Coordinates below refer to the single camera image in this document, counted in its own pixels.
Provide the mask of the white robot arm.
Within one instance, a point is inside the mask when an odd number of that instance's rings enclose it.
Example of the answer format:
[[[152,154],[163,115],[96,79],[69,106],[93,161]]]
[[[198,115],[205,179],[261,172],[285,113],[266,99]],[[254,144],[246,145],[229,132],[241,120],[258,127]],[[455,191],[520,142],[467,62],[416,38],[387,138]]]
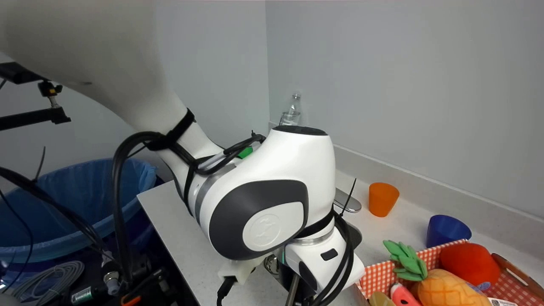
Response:
[[[0,0],[0,52],[25,70],[112,111],[158,154],[188,215],[231,278],[280,252],[326,306],[363,276],[350,227],[333,210],[334,154],[316,128],[277,127],[214,145],[166,81],[156,43],[154,0]]]

